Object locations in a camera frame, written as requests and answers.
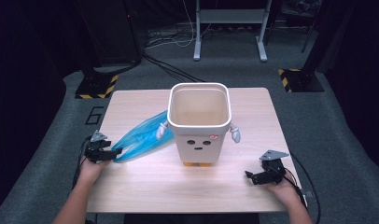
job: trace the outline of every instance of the white bucket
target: white bucket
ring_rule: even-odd
[[[231,127],[228,89],[219,83],[177,84],[170,93],[167,118],[185,164],[216,162]]]

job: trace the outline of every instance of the black cable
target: black cable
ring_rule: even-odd
[[[170,41],[172,39],[175,41],[178,41],[178,39],[182,38],[182,37],[192,38],[192,32],[188,29],[183,29],[181,31],[177,31],[175,34],[172,34],[172,35],[161,35],[161,32],[158,32],[158,33],[157,32],[151,32],[151,33],[155,34],[155,35],[153,35],[153,37],[150,38],[149,41],[147,42],[146,49],[158,46],[158,45],[162,44],[164,41]]]
[[[249,32],[249,33],[254,33],[253,30],[249,30],[246,28],[238,28],[234,30],[215,30],[215,29],[208,29],[207,31],[204,32],[202,35],[202,39],[211,39],[214,36],[219,36],[219,35],[231,35],[231,34],[239,34],[242,32]]]
[[[297,185],[297,179],[295,178],[294,174],[288,168],[285,168],[285,170],[291,174],[291,177],[294,180],[294,184]]]
[[[158,65],[161,69],[163,69],[167,74],[169,74],[169,76],[171,77],[174,77],[175,79],[177,79],[178,81],[180,82],[185,82],[185,79],[184,78],[187,78],[189,79],[190,81],[192,82],[205,82],[204,80],[200,79],[200,78],[197,78],[197,77],[194,77],[172,65],[170,65],[169,63],[164,63],[162,61],[159,61],[155,58],[153,58],[152,56],[150,55],[147,55],[145,52],[143,53],[143,57],[148,60],[149,62],[151,63],[154,63],[156,65]]]
[[[95,71],[95,72],[98,73],[98,74],[100,74],[101,76],[114,76],[114,75],[118,75],[118,74],[127,72],[127,71],[131,70],[132,68],[136,67],[138,64],[140,64],[140,60],[135,61],[134,63],[132,63],[128,67],[120,68],[120,69],[115,70],[115,71],[111,71],[111,72],[98,72],[98,71]]]
[[[301,192],[301,189],[297,186],[297,184],[293,183],[290,179],[288,179],[285,175],[282,175],[280,174],[278,171],[276,171],[274,168],[272,168],[271,166],[267,166],[268,169],[274,171],[275,173],[277,173],[278,175],[280,175],[282,178],[285,178],[287,180],[288,183],[290,183],[292,185],[292,187],[295,189],[295,191],[297,192],[298,194],[298,197],[300,198],[301,200],[301,203],[303,204],[303,206],[306,208],[306,210],[308,210],[308,208],[306,207],[306,201],[305,199],[303,198],[303,194]]]
[[[74,172],[73,183],[72,183],[71,189],[73,189],[76,186],[76,183],[78,181],[81,165],[85,161],[85,160],[81,161],[82,156],[84,155],[85,143],[87,143],[90,140],[91,140],[91,135],[85,138],[85,140],[81,144],[81,148],[79,149],[78,158],[77,158],[77,167],[76,167],[76,171]]]
[[[303,171],[305,172],[306,174],[306,177],[308,178],[309,180],[309,183],[311,184],[312,186],[312,189],[314,191],[314,194],[315,194],[315,199],[316,199],[316,203],[317,203],[317,220],[316,220],[316,224],[320,222],[320,218],[321,218],[321,207],[320,207],[320,201],[318,199],[318,195],[317,195],[317,192],[316,192],[316,188],[315,188],[315,185],[311,179],[311,177],[309,176],[308,172],[306,171],[306,169],[303,167],[302,163],[297,159],[297,157],[292,153],[292,151],[288,150],[291,157],[295,159],[295,161],[297,161],[297,163],[301,166],[301,168],[303,169]]]

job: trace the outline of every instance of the table top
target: table top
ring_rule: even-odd
[[[111,146],[146,119],[167,110],[170,90],[115,91],[100,128]],[[254,186],[245,171],[263,172],[260,156],[268,149],[288,152],[269,92],[264,88],[229,89],[232,123],[242,140],[226,134],[218,162],[185,166],[175,141],[147,155],[111,162],[91,190],[89,213],[273,212],[285,207],[273,194]],[[282,162],[297,178],[291,157]]]

